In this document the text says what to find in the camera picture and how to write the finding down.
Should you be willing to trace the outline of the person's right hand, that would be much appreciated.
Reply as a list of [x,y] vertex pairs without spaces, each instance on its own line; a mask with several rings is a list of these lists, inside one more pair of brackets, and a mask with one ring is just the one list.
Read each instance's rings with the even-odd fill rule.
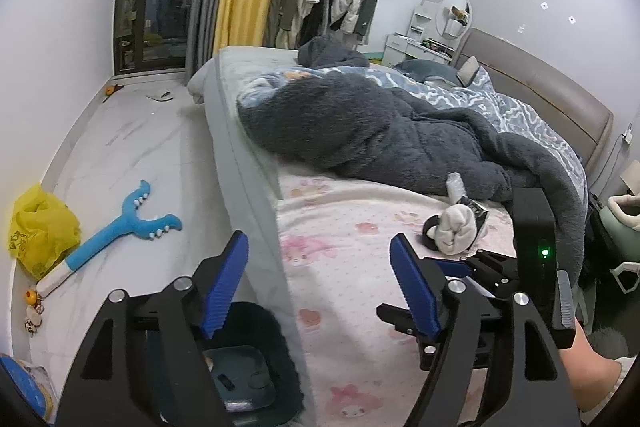
[[572,347],[561,349],[559,354],[578,409],[583,412],[593,410],[607,398],[620,379],[620,363],[602,357],[592,349],[578,320],[575,320]]

